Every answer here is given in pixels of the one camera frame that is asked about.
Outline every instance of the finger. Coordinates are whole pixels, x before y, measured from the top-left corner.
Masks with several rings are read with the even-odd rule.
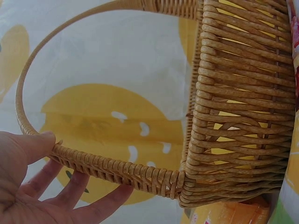
[[[131,186],[121,185],[102,199],[73,210],[71,217],[74,224],[98,224],[102,222],[124,204],[132,192]]]
[[[61,170],[62,165],[50,160],[31,180],[20,186],[19,191],[30,197],[39,198]]]
[[[18,151],[26,159],[27,164],[34,163],[50,154],[55,145],[55,135],[46,132],[38,135],[17,135],[1,132],[0,142],[8,151]]]
[[[75,171],[69,183],[54,198],[45,202],[54,204],[65,210],[72,210],[83,194],[89,180],[89,175]]]

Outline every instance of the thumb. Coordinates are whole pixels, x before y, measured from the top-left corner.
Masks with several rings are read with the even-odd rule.
[[[37,135],[1,133],[0,141],[3,140],[6,143],[7,150],[22,151],[29,165],[49,155],[55,145],[56,138],[52,132]]]

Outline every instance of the wicker basket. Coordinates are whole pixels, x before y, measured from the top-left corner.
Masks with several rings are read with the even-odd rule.
[[[176,198],[182,207],[244,201],[279,190],[295,112],[285,0],[116,0],[70,19],[42,40],[22,71],[16,111],[23,133],[37,134],[26,118],[22,92],[40,49],[78,20],[121,9],[198,21],[181,171],[116,161],[60,144],[51,158],[98,178]]]

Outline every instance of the yellow smiley face print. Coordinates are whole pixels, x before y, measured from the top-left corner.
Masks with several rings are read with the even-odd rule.
[[[168,120],[151,102],[129,90],[107,84],[82,84],[57,93],[42,108],[51,130],[64,146],[137,164],[179,168],[183,133],[181,121]],[[72,170],[63,168],[65,186]],[[117,185],[91,177],[82,200],[92,203]],[[126,204],[153,195],[135,191]]]
[[[22,25],[15,25],[0,42],[0,103],[18,79],[28,56],[28,33]]]
[[[197,22],[194,20],[179,18],[178,31],[184,53],[191,65],[195,49]]]

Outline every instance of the human hand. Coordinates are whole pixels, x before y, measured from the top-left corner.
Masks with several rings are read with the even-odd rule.
[[[0,224],[98,224],[131,195],[130,186],[120,186],[88,206],[73,209],[89,180],[88,175],[75,171],[56,197],[39,201],[62,165],[50,160],[30,181],[24,184],[22,181],[27,166],[47,156],[55,140],[52,133],[0,132]]]

